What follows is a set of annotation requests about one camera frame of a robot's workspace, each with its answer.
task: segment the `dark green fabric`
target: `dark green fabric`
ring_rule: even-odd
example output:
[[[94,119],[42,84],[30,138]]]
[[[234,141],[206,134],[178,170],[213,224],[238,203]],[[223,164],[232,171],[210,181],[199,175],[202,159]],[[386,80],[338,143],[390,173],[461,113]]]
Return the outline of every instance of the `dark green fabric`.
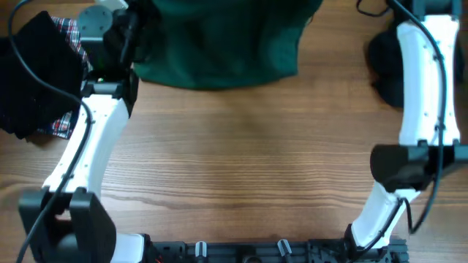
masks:
[[[322,0],[153,0],[162,21],[142,41],[138,76],[197,90],[259,85],[296,75],[298,43]]]

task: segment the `black fabric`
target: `black fabric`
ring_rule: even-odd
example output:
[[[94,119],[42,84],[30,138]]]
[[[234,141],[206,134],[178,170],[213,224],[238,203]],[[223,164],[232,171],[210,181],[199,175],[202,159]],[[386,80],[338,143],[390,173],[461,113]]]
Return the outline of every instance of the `black fabric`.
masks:
[[[368,60],[379,79],[373,83],[376,92],[392,107],[403,107],[403,58],[396,36],[396,27],[404,17],[396,13],[387,31],[379,33],[369,43]],[[456,41],[453,74],[456,83],[462,83],[465,61],[459,41]]]
[[[80,95],[83,79],[81,58],[73,52],[45,11],[31,19],[15,36],[26,63],[45,82]],[[49,91],[30,77],[12,51],[8,39],[0,39],[0,129],[19,139],[51,123],[78,105]]]

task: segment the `wooden surface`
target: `wooden surface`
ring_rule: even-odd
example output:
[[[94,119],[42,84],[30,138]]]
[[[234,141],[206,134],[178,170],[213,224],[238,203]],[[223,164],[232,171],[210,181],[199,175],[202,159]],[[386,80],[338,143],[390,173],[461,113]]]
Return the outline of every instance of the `wooden surface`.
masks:
[[[15,22],[41,9],[75,17],[88,5],[60,2],[31,4]],[[401,111],[376,96],[363,57],[388,19],[326,0],[301,40],[299,76],[270,85],[209,93],[141,83],[102,185],[117,229],[188,243],[342,237],[371,191],[372,146],[398,141]],[[467,135],[465,93],[456,102]],[[0,262],[12,262],[25,237],[20,193],[42,185],[66,143],[0,132]],[[466,170],[444,179],[415,236],[400,220],[395,234],[409,238],[411,262],[468,261],[467,187]]]

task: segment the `plaid fabric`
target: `plaid fabric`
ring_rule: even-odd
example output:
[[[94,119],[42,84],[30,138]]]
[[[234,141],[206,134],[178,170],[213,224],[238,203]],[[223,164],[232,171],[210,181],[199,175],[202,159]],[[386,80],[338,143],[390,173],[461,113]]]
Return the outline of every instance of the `plaid fabric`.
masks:
[[[78,31],[77,21],[69,18],[52,17],[57,29],[65,36],[65,40],[70,47],[78,53],[83,60],[83,70],[87,72],[91,65],[88,62],[88,56],[85,50],[81,47],[80,32]],[[52,134],[64,139],[69,139],[72,136],[73,129],[78,121],[79,110],[65,113],[60,119],[50,123],[37,131],[41,134]]]

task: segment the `black cable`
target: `black cable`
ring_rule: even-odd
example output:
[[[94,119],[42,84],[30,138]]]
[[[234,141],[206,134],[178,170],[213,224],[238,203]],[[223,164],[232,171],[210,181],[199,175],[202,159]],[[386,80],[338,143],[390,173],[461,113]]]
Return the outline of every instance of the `black cable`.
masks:
[[[73,159],[72,161],[70,162],[70,165],[68,166],[68,169],[67,171],[65,172],[60,184],[58,185],[55,193],[53,193],[52,197],[50,198],[49,202],[46,204],[46,206],[44,207],[44,209],[41,211],[41,213],[37,216],[36,218],[36,221],[34,222],[31,230],[29,231],[28,235],[26,236],[26,239],[24,240],[24,243],[23,245],[21,246],[21,249],[20,249],[20,252],[18,254],[18,257],[16,259],[16,262],[17,263],[20,263],[23,261],[23,257],[26,253],[26,250],[28,249],[28,245],[29,243],[31,242],[31,239],[32,237],[35,235],[36,231],[37,231],[37,227],[39,226],[40,222],[44,219],[44,217],[50,212],[50,209],[52,208],[52,206],[54,205],[54,202],[57,200],[57,198],[59,197],[59,193],[61,192],[61,190],[65,187],[65,185],[67,184],[67,181],[70,179],[71,175],[72,175],[72,172],[73,172],[73,169],[75,168],[75,165],[76,163],[78,162],[78,159],[80,158],[80,155],[81,155],[81,152],[83,151],[85,145],[86,145],[86,141],[89,137],[89,133],[91,131],[91,124],[92,124],[92,118],[93,118],[93,115],[91,113],[91,110],[89,109],[88,105],[86,105],[84,102],[81,101],[80,98],[72,95],[72,94],[69,94],[65,91],[62,91],[48,83],[46,83],[45,81],[41,80],[39,77],[36,76],[36,74],[29,68],[29,66],[26,64],[26,62],[24,61],[23,57],[21,56],[19,50],[18,50],[18,47],[16,46],[15,44],[15,40],[13,39],[13,33],[12,33],[12,24],[13,24],[13,18],[15,17],[15,13],[25,4],[28,4],[30,1],[32,0],[22,0],[20,3],[18,3],[15,8],[13,9],[13,11],[11,12],[10,14],[10,18],[8,19],[8,39],[10,40],[10,43],[11,43],[11,46],[12,46],[12,49],[13,49],[13,52],[15,53],[15,55],[18,57],[18,60],[20,61],[21,63],[21,66],[23,66],[23,68],[28,72],[28,74],[34,79],[36,80],[38,83],[40,83],[41,85],[43,85],[44,87],[46,87],[47,89],[57,93],[57,94],[60,94],[62,96],[65,96],[67,97],[68,99],[71,99],[72,101],[76,102],[77,104],[83,106],[83,109],[85,110],[86,112],[86,115],[87,115],[87,119],[86,119],[86,128],[85,128],[85,132],[83,134],[83,139],[81,140],[79,146],[78,146],[78,149],[75,153],[75,155],[73,156]]]
[[[385,8],[385,10],[381,11],[380,13],[377,13],[377,14],[373,14],[373,13],[370,13],[370,12],[366,12],[366,11],[363,11],[360,6],[361,6],[361,2],[363,0],[358,0],[356,2],[356,9],[358,10],[359,13],[363,14],[363,15],[367,15],[367,16],[370,16],[371,18],[380,18],[381,16],[385,15],[386,13],[388,13],[388,11],[390,11],[390,7],[387,7]]]
[[[372,242],[364,248],[359,254],[357,254],[354,259],[351,260],[350,263],[358,261],[364,254],[366,254],[381,238],[384,237],[385,233],[387,232],[388,228],[392,224],[393,220],[395,219],[396,214],[398,213],[398,210],[400,209],[401,205],[403,204],[403,199],[398,199],[398,203],[395,205],[395,207],[392,210],[392,213],[388,217],[387,221],[385,222],[385,225],[383,225],[382,229],[379,231],[377,236],[372,240]]]
[[[434,59],[437,59],[437,63],[439,64],[440,67],[440,74],[441,74],[441,79],[442,79],[442,102],[440,105],[440,114],[439,114],[439,125],[436,126],[436,129],[438,129],[439,132],[439,145],[438,145],[438,160],[437,160],[437,170],[436,170],[436,176],[434,179],[434,183],[432,186],[432,192],[431,196],[429,197],[428,202],[426,203],[426,207],[424,208],[424,211],[422,212],[419,220],[416,222],[416,225],[412,225],[412,219],[411,217],[411,208],[410,208],[410,203],[408,200],[405,200],[405,205],[407,206],[407,214],[408,214],[408,228],[409,228],[409,233],[414,234],[417,232],[417,230],[420,228],[421,224],[426,220],[429,211],[432,208],[432,205],[434,204],[434,200],[436,199],[437,191],[439,190],[439,185],[440,185],[440,179],[442,177],[442,172],[443,172],[443,162],[444,162],[444,130],[445,130],[445,110],[447,107],[447,72],[445,69],[444,65],[444,56],[442,55],[442,52],[439,49],[439,46],[437,44],[437,41],[433,38],[431,33],[427,30],[427,28],[410,12],[408,9],[406,9],[400,2],[397,0],[389,0],[393,4],[393,8],[397,9],[400,12],[403,12],[423,33],[426,35],[427,39],[430,41],[434,52],[436,53]]]

